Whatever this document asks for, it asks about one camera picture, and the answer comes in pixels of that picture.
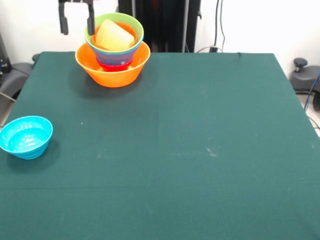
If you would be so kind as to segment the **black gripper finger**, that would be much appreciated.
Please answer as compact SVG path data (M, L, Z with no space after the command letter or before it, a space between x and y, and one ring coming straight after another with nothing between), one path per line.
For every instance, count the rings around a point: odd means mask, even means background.
M65 16L65 3L66 0L59 0L58 1L58 14L59 14L59 22L60 22L60 32L63 35L68 35L69 34L69 29L68 29L68 20Z
M87 18L87 32L90 36L95 34L95 11L94 11L94 1L87 0L86 4L88 6L88 18Z

